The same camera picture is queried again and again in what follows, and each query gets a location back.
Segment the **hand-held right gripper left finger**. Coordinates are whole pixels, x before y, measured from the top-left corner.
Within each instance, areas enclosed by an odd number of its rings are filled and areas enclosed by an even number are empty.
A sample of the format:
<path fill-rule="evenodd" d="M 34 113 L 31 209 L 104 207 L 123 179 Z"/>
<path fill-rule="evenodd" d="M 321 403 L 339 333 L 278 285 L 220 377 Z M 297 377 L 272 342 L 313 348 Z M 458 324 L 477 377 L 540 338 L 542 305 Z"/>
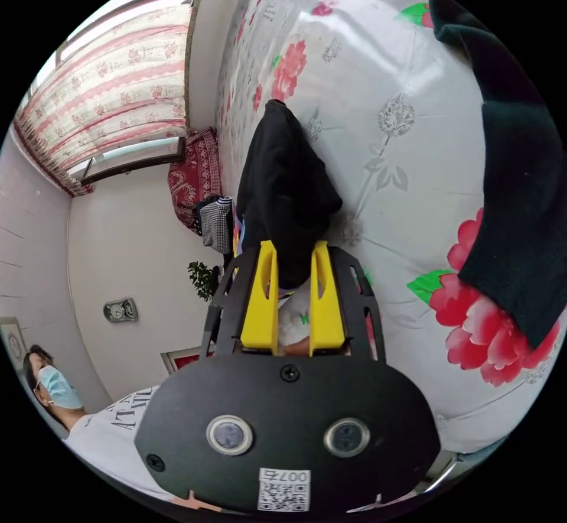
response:
<path fill-rule="evenodd" d="M 278 350 L 279 273 L 276 249 L 271 241 L 260 244 L 250 296 L 240 335 L 244 349 Z"/>

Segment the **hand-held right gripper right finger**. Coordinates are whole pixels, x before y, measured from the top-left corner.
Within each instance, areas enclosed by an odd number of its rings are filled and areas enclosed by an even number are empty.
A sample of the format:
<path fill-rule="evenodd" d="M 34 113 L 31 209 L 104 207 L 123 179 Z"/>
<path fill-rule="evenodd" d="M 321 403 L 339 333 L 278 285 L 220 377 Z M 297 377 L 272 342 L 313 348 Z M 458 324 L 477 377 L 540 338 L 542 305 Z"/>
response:
<path fill-rule="evenodd" d="M 346 337 L 326 241 L 318 241 L 311 255 L 309 303 L 309 355 L 342 349 Z"/>

